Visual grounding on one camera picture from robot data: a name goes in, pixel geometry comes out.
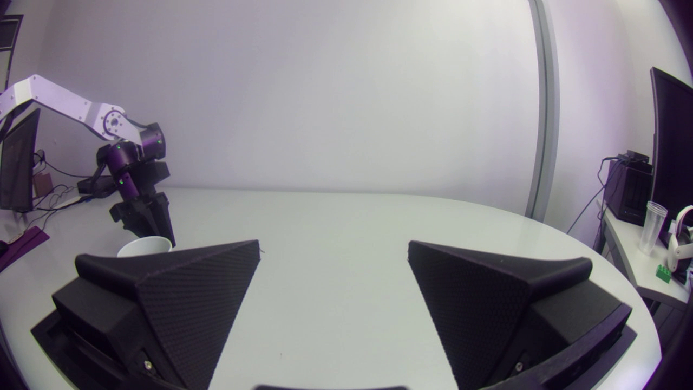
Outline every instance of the white wall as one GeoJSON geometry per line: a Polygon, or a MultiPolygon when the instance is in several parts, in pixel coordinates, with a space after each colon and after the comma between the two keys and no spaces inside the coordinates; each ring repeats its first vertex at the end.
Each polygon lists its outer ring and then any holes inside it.
{"type": "MultiPolygon", "coordinates": [[[[526,207],[538,75],[525,0],[64,0],[39,71],[158,121],[167,185],[526,207]]],[[[100,144],[59,117],[38,143],[79,173],[100,144]]]]}
{"type": "MultiPolygon", "coordinates": [[[[658,1],[547,3],[556,34],[561,118],[545,222],[566,231],[601,187],[596,174],[602,158],[627,149],[651,155],[654,107],[649,69],[661,67],[686,83],[691,76],[658,1]]],[[[591,246],[599,225],[597,213],[593,203],[571,235],[591,246]]]]}
{"type": "Polygon", "coordinates": [[[24,15],[10,70],[10,84],[38,71],[53,0],[13,0],[7,15],[24,15]]]}

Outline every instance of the white headphones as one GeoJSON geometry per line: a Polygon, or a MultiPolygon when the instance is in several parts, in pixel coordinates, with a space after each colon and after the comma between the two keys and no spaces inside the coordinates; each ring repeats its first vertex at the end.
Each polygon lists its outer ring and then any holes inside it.
{"type": "Polygon", "coordinates": [[[676,230],[669,237],[669,252],[667,254],[667,268],[675,272],[678,268],[678,261],[693,257],[693,240],[691,240],[688,229],[681,232],[683,219],[686,214],[693,210],[693,205],[686,206],[676,217],[676,230]]]}

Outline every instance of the white robot arm segment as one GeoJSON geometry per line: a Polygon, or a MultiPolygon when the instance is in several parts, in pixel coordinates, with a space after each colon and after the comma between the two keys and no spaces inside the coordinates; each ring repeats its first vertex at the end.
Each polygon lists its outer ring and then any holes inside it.
{"type": "Polygon", "coordinates": [[[88,101],[37,74],[11,85],[0,94],[0,121],[29,101],[83,123],[102,139],[126,139],[142,145],[138,128],[128,121],[121,107],[88,101]]]}

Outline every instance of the green lego brick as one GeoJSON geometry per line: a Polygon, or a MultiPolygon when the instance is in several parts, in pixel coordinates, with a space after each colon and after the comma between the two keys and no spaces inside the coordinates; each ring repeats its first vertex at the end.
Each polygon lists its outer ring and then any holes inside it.
{"type": "Polygon", "coordinates": [[[672,279],[672,272],[669,271],[667,267],[660,264],[657,266],[657,278],[668,283],[672,279]]]}

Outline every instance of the purple cloth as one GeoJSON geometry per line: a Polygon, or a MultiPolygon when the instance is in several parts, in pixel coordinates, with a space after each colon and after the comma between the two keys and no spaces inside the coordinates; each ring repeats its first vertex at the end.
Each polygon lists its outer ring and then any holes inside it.
{"type": "Polygon", "coordinates": [[[29,228],[15,242],[9,244],[7,252],[0,257],[0,271],[4,270],[15,260],[27,254],[50,237],[37,226],[29,228]]]}

